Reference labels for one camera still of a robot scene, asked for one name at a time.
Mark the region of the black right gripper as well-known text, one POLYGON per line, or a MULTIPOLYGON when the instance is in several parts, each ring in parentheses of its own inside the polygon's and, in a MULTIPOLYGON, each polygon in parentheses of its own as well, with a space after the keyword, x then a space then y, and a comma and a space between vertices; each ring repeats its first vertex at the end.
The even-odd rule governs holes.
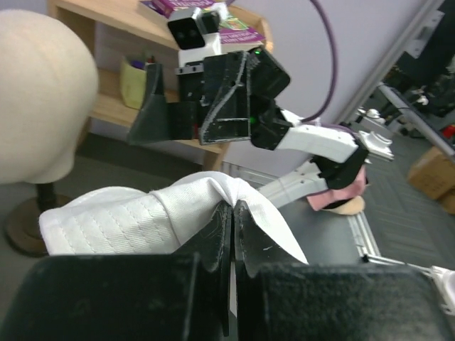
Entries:
POLYGON ((290 76, 265 49, 206 57, 176 68, 176 75, 180 102, 168 102, 162 64, 146 66, 129 144, 198 139, 202 145, 250 141, 276 149, 290 129, 275 101, 290 76))

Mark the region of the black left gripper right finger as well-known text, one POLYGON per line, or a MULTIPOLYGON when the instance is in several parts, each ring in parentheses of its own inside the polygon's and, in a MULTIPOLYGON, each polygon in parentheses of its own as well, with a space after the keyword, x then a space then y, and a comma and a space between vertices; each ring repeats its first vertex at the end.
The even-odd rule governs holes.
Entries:
POLYGON ((411 266, 319 266, 271 239, 244 202, 233 224, 241 340, 453 340, 435 285, 411 266))

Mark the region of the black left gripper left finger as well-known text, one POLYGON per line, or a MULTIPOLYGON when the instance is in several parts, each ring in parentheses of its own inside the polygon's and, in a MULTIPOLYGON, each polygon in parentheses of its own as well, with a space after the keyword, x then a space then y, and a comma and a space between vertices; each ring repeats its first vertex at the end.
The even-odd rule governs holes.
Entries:
POLYGON ((2 340, 221 340, 229 334, 231 209, 171 254, 49 256, 26 274, 2 340))

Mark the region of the white grey cap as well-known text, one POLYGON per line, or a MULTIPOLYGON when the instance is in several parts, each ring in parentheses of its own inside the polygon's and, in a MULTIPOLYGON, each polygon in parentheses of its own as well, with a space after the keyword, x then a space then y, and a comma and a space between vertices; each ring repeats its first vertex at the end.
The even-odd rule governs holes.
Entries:
POLYGON ((209 223, 220 202, 245 202, 256 225, 296 260, 307 258, 278 209, 241 178, 194 173, 148 193, 111 186, 39 217, 50 255, 168 254, 209 223))

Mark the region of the pink and white cap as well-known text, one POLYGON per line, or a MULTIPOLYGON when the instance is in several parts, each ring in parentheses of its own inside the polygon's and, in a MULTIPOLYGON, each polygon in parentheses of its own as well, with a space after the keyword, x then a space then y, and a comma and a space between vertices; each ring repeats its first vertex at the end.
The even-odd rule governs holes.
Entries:
POLYGON ((355 180, 340 190, 326 190, 306 197, 314 211, 340 207, 355 197, 361 196, 367 187, 368 179, 366 168, 363 166, 355 180))

